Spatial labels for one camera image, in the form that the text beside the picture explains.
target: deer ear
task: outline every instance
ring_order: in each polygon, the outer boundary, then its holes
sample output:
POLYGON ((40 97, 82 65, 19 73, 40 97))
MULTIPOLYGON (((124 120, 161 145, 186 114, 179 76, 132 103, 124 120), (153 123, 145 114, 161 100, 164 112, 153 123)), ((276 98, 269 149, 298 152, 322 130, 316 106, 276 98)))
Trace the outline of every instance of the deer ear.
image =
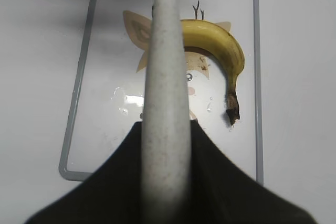
POLYGON ((139 14, 125 10, 124 24, 131 41, 142 50, 147 51, 151 37, 151 21, 139 14))
POLYGON ((216 23, 217 26, 220 26, 222 29, 226 30, 227 32, 231 29, 231 23, 230 22, 220 22, 216 23))
POLYGON ((143 52, 141 59, 139 61, 138 69, 136 72, 139 72, 141 69, 147 67, 147 61, 148 61, 148 51, 143 52))

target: yellow banana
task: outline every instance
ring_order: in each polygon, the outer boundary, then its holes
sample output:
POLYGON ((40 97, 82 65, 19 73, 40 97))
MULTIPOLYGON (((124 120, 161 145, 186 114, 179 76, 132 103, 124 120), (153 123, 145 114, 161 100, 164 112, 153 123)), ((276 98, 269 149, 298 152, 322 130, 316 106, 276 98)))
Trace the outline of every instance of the yellow banana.
POLYGON ((231 125, 233 125, 237 119, 240 119, 236 82, 245 64, 244 54, 239 43, 225 29, 211 22, 183 19, 181 24, 184 47, 198 47, 210 52, 226 72, 226 113, 231 125))

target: white background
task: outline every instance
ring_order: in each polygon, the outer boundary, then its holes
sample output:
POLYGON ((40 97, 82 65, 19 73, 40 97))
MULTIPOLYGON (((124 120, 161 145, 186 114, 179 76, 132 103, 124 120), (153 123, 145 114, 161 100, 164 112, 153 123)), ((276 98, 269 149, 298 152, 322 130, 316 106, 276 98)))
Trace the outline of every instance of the white background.
MULTIPOLYGON (((57 167, 88 2, 0 0, 0 223, 78 184, 57 167)), ((260 0, 265 186, 322 224, 336 221, 335 16, 336 0, 260 0)))

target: white plastic object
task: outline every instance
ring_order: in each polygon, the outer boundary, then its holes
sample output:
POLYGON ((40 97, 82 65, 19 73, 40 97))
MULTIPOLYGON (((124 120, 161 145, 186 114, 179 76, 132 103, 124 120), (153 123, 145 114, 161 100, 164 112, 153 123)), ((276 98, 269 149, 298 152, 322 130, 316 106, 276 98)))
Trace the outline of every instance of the white plastic object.
POLYGON ((155 0, 142 126, 143 223, 176 223, 188 202, 191 140, 182 27, 176 0, 155 0))

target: whiteboard frame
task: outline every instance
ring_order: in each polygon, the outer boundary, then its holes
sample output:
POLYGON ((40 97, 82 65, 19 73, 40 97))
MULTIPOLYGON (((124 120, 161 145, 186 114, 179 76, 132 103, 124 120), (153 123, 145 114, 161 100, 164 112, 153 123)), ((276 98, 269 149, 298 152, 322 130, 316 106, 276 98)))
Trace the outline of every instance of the whiteboard frame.
MULTIPOLYGON (((79 95, 84 75, 86 58, 90 43, 90 35, 94 11, 96 9, 96 1, 90 0, 88 13, 84 28, 81 51, 78 60, 77 74, 75 78, 74 91, 72 93, 70 111, 67 121, 67 127, 64 136, 58 170, 60 175, 66 180, 84 181, 92 173, 74 172, 67 169, 72 133, 75 126, 79 95)), ((255 124, 256 124, 256 181, 261 185, 264 184, 264 161, 262 147, 262 123, 261 123, 261 71, 260 71, 260 23, 259 23, 259 0, 253 0, 254 13, 254 62, 255 62, 255 124)))

